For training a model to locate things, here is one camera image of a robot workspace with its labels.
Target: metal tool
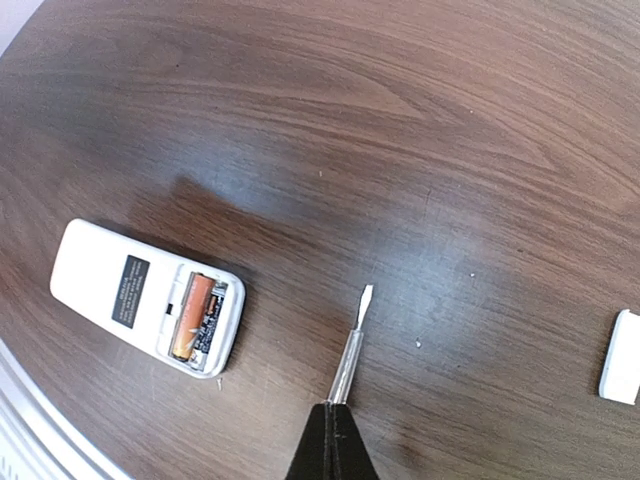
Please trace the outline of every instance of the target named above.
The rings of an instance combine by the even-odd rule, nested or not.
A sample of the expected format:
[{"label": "metal tool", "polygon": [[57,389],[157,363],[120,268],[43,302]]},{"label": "metal tool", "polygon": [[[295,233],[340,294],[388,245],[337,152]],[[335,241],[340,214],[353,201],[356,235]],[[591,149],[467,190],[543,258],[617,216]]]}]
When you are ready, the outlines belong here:
[{"label": "metal tool", "polygon": [[379,480],[346,405],[364,338],[362,322],[372,295],[373,285],[367,285],[329,397],[311,409],[286,480]]}]

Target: wooden table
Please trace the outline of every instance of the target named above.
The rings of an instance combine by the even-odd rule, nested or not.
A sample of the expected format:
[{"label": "wooden table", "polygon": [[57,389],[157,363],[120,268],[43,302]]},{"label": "wooden table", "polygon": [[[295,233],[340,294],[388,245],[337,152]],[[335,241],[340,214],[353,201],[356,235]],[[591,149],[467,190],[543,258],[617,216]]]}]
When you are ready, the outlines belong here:
[{"label": "wooden table", "polygon": [[[631,1],[46,0],[0,61],[0,336],[141,479],[277,479],[375,284],[382,478],[640,478],[597,384],[640,309]],[[229,269],[197,381],[57,303],[82,217]],[[87,272],[91,281],[92,272]]]}]

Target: table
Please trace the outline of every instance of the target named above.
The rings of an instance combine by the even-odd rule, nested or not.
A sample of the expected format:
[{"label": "table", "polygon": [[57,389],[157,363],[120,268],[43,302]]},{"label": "table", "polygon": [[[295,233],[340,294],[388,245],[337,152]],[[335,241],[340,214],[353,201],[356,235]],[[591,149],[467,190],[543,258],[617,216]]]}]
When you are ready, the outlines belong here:
[{"label": "table", "polygon": [[[0,336],[137,478],[282,478],[374,283],[382,478],[640,477],[630,1],[46,0],[0,60]],[[80,217],[247,284],[216,381],[56,302]]]}]

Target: orange battery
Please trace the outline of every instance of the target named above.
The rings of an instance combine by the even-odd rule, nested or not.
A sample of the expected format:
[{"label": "orange battery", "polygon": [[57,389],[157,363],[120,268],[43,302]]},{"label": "orange battery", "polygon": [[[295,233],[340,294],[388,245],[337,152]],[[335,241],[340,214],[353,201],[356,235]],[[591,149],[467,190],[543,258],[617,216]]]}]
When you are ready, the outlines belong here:
[{"label": "orange battery", "polygon": [[182,303],[182,313],[173,335],[172,357],[183,361],[189,360],[215,283],[212,278],[199,273],[191,274]]}]

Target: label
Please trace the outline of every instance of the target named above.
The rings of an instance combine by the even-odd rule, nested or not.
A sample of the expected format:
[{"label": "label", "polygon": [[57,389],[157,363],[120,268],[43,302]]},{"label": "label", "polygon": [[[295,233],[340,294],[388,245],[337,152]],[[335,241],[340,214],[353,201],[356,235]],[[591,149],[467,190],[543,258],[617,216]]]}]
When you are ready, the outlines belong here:
[{"label": "label", "polygon": [[133,328],[148,271],[149,262],[133,255],[127,256],[116,296],[116,304],[111,314],[113,320]]}]

